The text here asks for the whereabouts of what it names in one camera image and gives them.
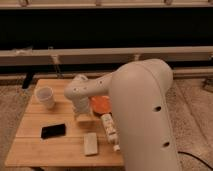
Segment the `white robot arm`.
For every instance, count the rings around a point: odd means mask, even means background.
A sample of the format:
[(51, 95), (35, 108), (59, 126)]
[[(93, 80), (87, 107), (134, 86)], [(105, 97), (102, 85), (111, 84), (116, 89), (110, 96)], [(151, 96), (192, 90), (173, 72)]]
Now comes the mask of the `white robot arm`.
[(77, 76), (64, 90), (77, 111), (107, 94), (126, 171), (181, 171), (165, 94), (173, 72), (160, 59), (127, 63), (94, 80)]

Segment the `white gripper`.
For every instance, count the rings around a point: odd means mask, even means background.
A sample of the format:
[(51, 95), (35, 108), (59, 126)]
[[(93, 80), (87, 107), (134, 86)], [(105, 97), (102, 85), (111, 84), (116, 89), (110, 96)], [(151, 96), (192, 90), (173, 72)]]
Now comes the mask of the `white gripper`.
[(72, 103), (73, 103), (74, 118), (76, 121), (83, 119), (84, 117), (92, 116), (92, 110), (90, 107), (90, 102), (88, 97), (74, 99)]

